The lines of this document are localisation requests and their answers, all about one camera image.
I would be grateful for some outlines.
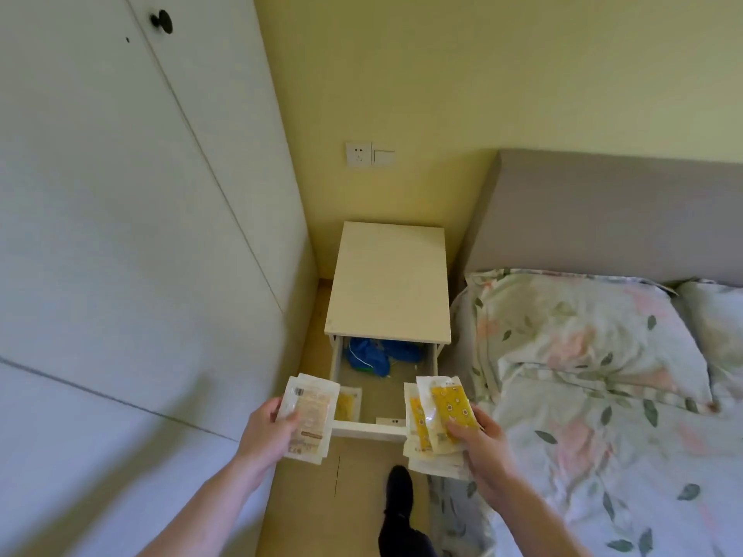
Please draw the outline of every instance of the door knob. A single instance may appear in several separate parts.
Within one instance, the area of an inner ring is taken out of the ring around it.
[[[151,13],[149,15],[149,22],[155,29],[159,27],[163,28],[163,31],[170,35],[173,32],[173,22],[170,19],[170,15],[164,9],[161,9],[157,15]]]

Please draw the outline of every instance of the wooden floor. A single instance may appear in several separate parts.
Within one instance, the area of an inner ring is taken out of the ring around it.
[[[327,377],[330,342],[324,334],[330,282],[321,281],[302,352],[302,373]],[[405,465],[400,443],[334,438],[322,465],[283,459],[258,543],[258,557],[377,557],[389,469]],[[415,505],[411,524],[428,533],[425,475],[411,473]]]

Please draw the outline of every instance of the hand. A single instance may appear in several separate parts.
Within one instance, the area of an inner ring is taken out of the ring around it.
[[[276,419],[281,397],[270,399],[250,415],[235,458],[245,460],[259,474],[282,458],[289,448],[291,434],[300,423],[300,413]]]
[[[483,430],[454,422],[448,423],[448,429],[467,445],[464,455],[480,495],[494,510],[500,511],[509,502],[512,486],[523,479],[501,427],[479,408],[473,407],[473,412]]]

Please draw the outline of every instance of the white nightstand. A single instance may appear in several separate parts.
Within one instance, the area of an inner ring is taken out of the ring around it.
[[[451,342],[443,229],[346,222],[325,334],[333,346],[330,379],[363,389],[360,422],[336,420],[333,435],[405,441],[403,383],[438,375],[437,355]],[[356,371],[343,355],[350,337],[422,343],[423,362],[396,362],[389,377]]]

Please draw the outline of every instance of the gray headboard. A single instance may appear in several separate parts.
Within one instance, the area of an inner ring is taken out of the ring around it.
[[[743,165],[500,150],[452,291],[499,267],[743,285]]]

